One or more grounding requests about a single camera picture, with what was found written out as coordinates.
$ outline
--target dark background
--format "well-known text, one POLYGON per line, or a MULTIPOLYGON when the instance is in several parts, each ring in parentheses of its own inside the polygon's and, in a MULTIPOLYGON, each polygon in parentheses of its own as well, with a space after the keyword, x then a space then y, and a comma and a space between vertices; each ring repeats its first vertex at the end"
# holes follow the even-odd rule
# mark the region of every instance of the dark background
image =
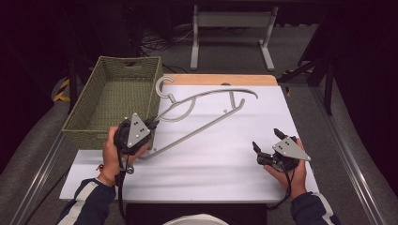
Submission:
MULTIPOLYGON (((325 50, 334 50, 335 78, 351 119, 398 194, 395 5, 374 1, 329 11, 333 22, 318 30, 304 58, 324 57, 329 54, 325 50)), ((54 85, 68 74, 71 59, 84 81, 87 66, 99 55, 139 56, 143 26, 171 39, 172 27, 190 23, 192 14, 192 6, 138 8, 105 1, 7 0, 0 8, 1 172, 31 127, 53 106, 54 85)), ((284 6, 276 23, 320 23, 325 12, 324 7, 284 6)))

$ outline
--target sleeve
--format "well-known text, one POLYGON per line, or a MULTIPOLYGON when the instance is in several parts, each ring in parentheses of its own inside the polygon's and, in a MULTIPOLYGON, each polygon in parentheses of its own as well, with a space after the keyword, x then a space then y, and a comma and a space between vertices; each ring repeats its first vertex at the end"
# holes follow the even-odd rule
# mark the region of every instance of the sleeve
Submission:
POLYGON ((104 224, 115 196, 115 187, 107 187, 95 178, 84 180, 56 224, 104 224))
POLYGON ((301 194, 292 201, 290 212, 298 225, 341 224, 331 210, 328 201, 320 193, 307 192, 301 194))

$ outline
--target metal stand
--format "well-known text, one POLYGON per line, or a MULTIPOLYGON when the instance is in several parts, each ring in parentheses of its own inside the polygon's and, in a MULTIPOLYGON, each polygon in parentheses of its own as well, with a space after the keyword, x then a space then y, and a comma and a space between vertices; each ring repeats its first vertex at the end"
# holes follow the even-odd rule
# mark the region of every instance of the metal stand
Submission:
POLYGON ((176 99, 174 98, 173 94, 164 95, 161 92, 160 86, 161 86, 161 83, 164 80, 167 80, 167 81, 170 81, 170 82, 174 81, 174 79, 171 78, 171 77, 159 78, 157 83, 156 83, 156 92, 158 93, 158 95, 161 98, 169 98, 170 101, 172 102, 172 104, 164 112, 161 112, 155 120, 161 120, 161 121, 165 121, 165 122, 177 122, 177 121, 180 121, 180 120, 186 118, 191 113, 191 111, 193 110, 193 107, 195 106, 195 102, 196 102, 197 98, 208 96, 208 95, 213 95, 213 94, 219 94, 219 93, 228 93, 229 94, 229 97, 230 97, 230 100, 231 100, 232 110, 230 110, 229 112, 226 112, 225 114, 223 114, 220 117, 214 119, 213 121, 211 121, 211 122, 199 127, 198 129, 194 130, 193 132, 185 135, 184 137, 182 137, 182 138, 180 138, 180 139, 178 139, 178 140, 176 140, 176 141, 174 141, 174 142, 172 142, 170 144, 167 144, 166 146, 164 146, 164 147, 162 147, 160 149, 158 149, 158 148, 148 149, 145 153, 143 153, 140 156, 140 159, 143 159, 143 160, 147 160, 147 159, 153 158, 154 156, 166 151, 167 149, 170 149, 173 146, 176 146, 179 143, 184 142, 185 140, 189 139, 190 137, 202 132, 203 130, 205 130, 207 128, 210 128, 211 126, 219 123, 221 120, 225 119, 226 117, 228 117, 228 116, 232 115, 233 113, 236 113, 239 110, 241 110, 243 108, 244 103, 245 103, 245 99, 244 98, 241 99, 240 102, 239 102, 239 105, 237 106, 236 102, 235 102, 234 92, 248 93, 248 94, 252 94, 256 98, 258 98, 257 94, 254 91, 251 91, 249 89, 230 88, 230 89, 220 89, 220 90, 207 91, 207 92, 199 93, 197 95, 193 95, 191 97, 187 97, 187 98, 185 98, 183 100, 180 100, 180 101, 176 101, 176 99), (179 105, 181 105, 181 104, 183 104, 185 102, 189 102, 189 101, 191 102, 191 106, 181 116, 179 116, 178 118, 164 118, 164 115, 166 115, 172 109, 178 107, 179 105))
POLYGON ((306 65, 295 69, 294 71, 288 71, 285 76, 277 79, 277 82, 286 83, 290 79, 300 75, 309 68, 314 68, 311 76, 307 80, 307 84, 309 86, 318 86, 321 83, 322 79, 325 77, 325 75, 327 76, 324 95, 324 106, 328 115, 331 115, 330 103, 334 76, 334 65, 332 59, 317 59, 313 62, 307 63, 306 65))
POLYGON ((193 10, 193 44, 191 54, 191 70, 198 69, 199 54, 199 27, 260 27, 266 28, 266 36, 259 40, 268 71, 275 70, 268 50, 273 24, 275 23, 278 8, 271 12, 199 12, 198 6, 193 10))

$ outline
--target person's left hand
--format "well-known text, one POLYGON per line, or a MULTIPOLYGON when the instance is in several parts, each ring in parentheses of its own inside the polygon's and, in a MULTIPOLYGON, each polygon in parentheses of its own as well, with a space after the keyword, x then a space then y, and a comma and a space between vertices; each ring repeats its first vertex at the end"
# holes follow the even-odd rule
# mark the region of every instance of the person's left hand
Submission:
MULTIPOLYGON (((111 181, 115 181, 115 176, 120 173, 119 169, 119 158, 117 156, 117 149, 114 144, 114 136, 118 127, 109 127, 108 137, 106 142, 103 144, 102 149, 102 158, 103 158, 103 174, 110 179, 111 181)), ((134 162, 139 156, 141 156, 146 149, 148 148, 149 143, 144 144, 140 150, 134 156, 123 156, 124 158, 129 159, 129 165, 134 162)))

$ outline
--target woven basket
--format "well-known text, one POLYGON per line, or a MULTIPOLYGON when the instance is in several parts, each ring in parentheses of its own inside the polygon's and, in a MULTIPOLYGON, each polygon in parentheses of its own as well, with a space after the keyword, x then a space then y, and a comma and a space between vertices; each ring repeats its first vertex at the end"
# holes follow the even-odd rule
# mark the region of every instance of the woven basket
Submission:
POLYGON ((156 116, 161 65, 159 57, 101 56, 62 131, 79 149, 102 149, 110 126, 133 113, 142 120, 156 116))

